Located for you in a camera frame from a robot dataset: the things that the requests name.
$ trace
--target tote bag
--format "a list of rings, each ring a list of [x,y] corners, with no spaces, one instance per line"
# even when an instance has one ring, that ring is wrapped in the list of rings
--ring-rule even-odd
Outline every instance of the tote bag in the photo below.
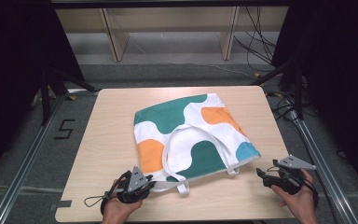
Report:
[[[157,181],[152,191],[189,193],[188,181],[223,171],[235,175],[260,157],[216,93],[136,112],[134,135],[140,167]]]

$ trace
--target human hand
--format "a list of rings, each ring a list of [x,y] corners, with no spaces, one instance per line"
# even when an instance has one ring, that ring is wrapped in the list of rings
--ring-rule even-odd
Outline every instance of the human hand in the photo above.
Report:
[[[312,176],[303,169],[301,172],[312,183]],[[311,189],[303,185],[300,191],[294,195],[288,194],[275,185],[272,185],[271,189],[283,199],[279,206],[287,206],[300,223],[317,223]]]
[[[136,203],[122,203],[113,193],[112,199],[106,203],[103,210],[103,224],[123,224],[130,214],[141,206],[142,200]]]

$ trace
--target wooden table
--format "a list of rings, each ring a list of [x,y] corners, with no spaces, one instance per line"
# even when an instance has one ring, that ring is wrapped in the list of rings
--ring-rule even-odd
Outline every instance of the wooden table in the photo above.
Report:
[[[278,206],[280,198],[263,187],[255,168],[272,166],[288,155],[264,92],[256,86],[182,87],[102,90],[85,131],[62,201],[60,222],[101,221],[100,204],[88,208],[83,201],[102,195],[113,180],[139,164],[133,134],[136,111],[180,97],[217,93],[231,116],[260,151],[261,158],[241,167],[238,175],[211,175],[190,182],[190,193],[176,189],[151,193],[128,221],[238,220],[293,217]]]

